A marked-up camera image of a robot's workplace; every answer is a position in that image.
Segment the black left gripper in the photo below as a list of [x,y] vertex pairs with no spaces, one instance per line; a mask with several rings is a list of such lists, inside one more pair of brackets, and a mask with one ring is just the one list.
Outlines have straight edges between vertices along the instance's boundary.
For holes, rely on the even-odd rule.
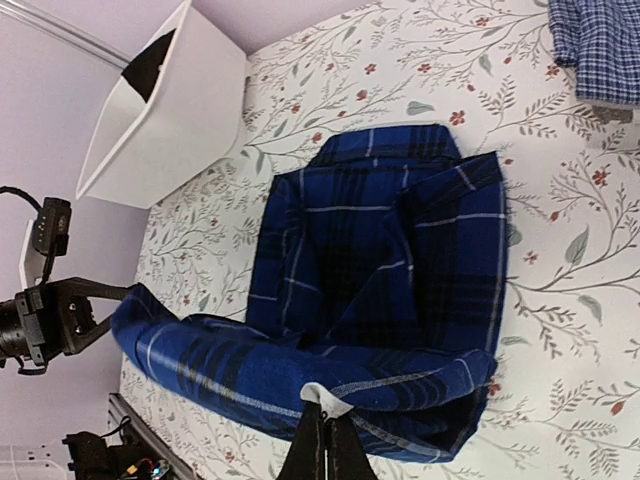
[[110,332],[111,316],[130,291],[74,277],[17,293],[1,304],[1,361],[48,363],[82,353]]

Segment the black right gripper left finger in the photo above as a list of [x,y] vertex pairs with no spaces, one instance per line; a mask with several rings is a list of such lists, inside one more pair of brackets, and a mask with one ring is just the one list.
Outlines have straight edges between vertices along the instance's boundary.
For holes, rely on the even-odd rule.
[[326,425],[321,407],[307,402],[279,480],[324,480],[326,478]]

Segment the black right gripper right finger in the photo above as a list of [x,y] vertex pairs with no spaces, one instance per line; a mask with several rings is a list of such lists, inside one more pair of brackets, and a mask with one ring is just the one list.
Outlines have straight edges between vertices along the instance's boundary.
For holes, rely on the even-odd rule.
[[329,419],[325,430],[329,480],[376,480],[349,415]]

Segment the dark blue plaid shirt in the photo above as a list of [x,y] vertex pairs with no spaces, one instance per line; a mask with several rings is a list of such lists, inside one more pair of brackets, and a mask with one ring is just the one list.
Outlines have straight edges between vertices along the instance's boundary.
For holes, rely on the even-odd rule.
[[495,153],[441,125],[347,132],[274,178],[243,321],[178,318],[140,285],[111,331],[150,379],[267,435],[310,402],[367,453],[448,462],[497,367],[507,237]]

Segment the white plastic bin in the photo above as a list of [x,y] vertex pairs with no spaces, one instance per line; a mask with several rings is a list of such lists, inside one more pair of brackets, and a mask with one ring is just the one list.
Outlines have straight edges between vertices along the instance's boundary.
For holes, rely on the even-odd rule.
[[148,209],[238,147],[245,53],[190,1],[150,41],[166,34],[172,38],[149,97],[124,78],[109,93],[76,198]]

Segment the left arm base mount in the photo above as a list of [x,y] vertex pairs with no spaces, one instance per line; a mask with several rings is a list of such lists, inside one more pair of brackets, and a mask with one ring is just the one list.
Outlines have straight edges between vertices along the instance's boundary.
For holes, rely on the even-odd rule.
[[90,432],[69,434],[62,444],[68,449],[68,470],[75,479],[173,479],[170,462],[147,444],[132,441],[108,445]]

